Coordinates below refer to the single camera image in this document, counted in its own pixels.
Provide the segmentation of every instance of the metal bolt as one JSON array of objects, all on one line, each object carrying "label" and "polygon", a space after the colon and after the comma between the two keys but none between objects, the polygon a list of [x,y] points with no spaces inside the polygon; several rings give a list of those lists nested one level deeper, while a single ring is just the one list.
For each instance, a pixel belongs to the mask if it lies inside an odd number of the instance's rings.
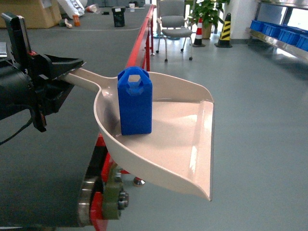
[{"label": "metal bolt", "polygon": [[136,186],[136,187],[141,187],[145,184],[145,181],[138,178],[138,177],[135,177],[134,180],[133,180],[133,185]]},{"label": "metal bolt", "polygon": [[121,191],[119,194],[118,209],[124,210],[129,205],[129,194],[126,191]]},{"label": "metal bolt", "polygon": [[121,176],[122,174],[120,172],[117,172],[115,174],[115,182],[121,182],[122,181]]}]

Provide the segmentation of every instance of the black container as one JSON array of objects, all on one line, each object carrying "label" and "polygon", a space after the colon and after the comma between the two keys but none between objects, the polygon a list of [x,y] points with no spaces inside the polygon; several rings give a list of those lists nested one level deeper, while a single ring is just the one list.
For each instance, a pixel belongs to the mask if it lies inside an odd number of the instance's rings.
[{"label": "black container", "polygon": [[125,20],[124,20],[125,9],[126,9],[125,6],[115,6],[111,8],[112,13],[114,14],[115,27],[125,26]]}]

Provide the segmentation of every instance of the chair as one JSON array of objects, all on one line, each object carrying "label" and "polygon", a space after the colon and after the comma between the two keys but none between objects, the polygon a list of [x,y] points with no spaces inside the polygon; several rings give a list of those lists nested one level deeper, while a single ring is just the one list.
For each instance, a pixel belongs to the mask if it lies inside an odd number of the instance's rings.
[{"label": "chair", "polygon": [[[184,9],[185,3],[184,0],[161,0],[159,1],[159,18],[157,22],[159,23],[159,40],[158,40],[158,49],[156,53],[159,53],[159,45],[161,36],[165,40],[166,47],[166,59],[165,63],[168,62],[167,59],[167,37],[169,38],[185,38],[183,47],[181,52],[184,51],[184,46],[186,42],[186,38],[190,38],[190,42],[192,44],[192,31],[185,27],[185,19],[184,19]],[[193,59],[192,56],[192,46],[191,46],[191,55],[189,60]]]}]

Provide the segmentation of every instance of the traffic cone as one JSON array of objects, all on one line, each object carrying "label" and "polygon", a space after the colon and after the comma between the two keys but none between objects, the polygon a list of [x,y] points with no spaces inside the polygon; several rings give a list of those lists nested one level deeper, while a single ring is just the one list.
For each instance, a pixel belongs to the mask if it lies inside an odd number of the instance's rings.
[{"label": "traffic cone", "polygon": [[199,22],[197,25],[197,33],[193,42],[193,47],[205,47],[202,43],[202,18],[199,18]]},{"label": "traffic cone", "polygon": [[218,43],[215,43],[217,47],[223,48],[231,48],[232,45],[230,44],[230,31],[231,31],[231,14],[228,13],[223,23],[222,32],[220,34],[220,38]]}]

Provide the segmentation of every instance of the cable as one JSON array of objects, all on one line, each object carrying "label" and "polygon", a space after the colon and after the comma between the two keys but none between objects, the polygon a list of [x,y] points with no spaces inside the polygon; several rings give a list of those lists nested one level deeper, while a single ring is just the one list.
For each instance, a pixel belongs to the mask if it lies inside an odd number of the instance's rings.
[{"label": "cable", "polygon": [[6,143],[7,141],[10,141],[11,139],[13,139],[15,136],[17,136],[21,131],[23,131],[24,129],[26,129],[27,127],[29,127],[33,122],[33,119],[30,118],[29,121],[23,125],[17,132],[15,132],[15,134],[13,134],[12,136],[10,136],[9,138],[7,138],[6,140],[0,142],[0,145],[3,145],[4,143]]},{"label": "cable", "polygon": [[[20,105],[13,105],[13,106],[10,106],[10,107],[19,107],[19,108],[22,108],[22,109],[29,109],[31,112],[33,111],[33,108],[28,106],[28,105],[23,105],[23,104],[20,104]],[[26,129],[27,127],[29,127],[33,122],[33,116],[31,116],[31,118],[28,120],[28,122],[23,125],[17,132],[15,132],[12,136],[10,136],[9,138],[7,138],[6,140],[0,142],[0,145],[3,145],[4,143],[6,143],[7,141],[10,141],[11,139],[13,139],[15,136],[17,136],[20,132],[22,132],[24,129]]]}]

